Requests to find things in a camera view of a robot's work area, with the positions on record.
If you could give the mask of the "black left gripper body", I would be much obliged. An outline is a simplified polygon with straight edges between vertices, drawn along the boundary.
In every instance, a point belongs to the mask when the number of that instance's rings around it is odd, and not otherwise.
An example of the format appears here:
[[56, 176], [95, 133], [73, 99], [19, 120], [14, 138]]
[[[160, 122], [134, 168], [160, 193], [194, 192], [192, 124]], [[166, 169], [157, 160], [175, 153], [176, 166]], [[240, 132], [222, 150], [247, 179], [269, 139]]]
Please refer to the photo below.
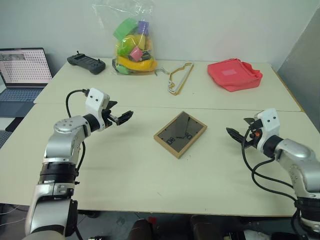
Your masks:
[[108, 105], [101, 112], [102, 119], [105, 124], [105, 128], [110, 127], [113, 123], [116, 123], [117, 117], [111, 114], [111, 109], [108, 109]]

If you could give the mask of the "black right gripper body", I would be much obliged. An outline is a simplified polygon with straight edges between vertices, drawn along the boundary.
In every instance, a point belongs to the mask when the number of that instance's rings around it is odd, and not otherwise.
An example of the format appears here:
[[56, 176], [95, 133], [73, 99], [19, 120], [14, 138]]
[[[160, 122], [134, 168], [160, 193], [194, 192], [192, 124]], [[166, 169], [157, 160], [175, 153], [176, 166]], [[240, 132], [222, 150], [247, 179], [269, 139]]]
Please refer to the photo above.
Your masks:
[[261, 124], [252, 123], [245, 134], [244, 148], [249, 147], [257, 148], [258, 143], [261, 139]]

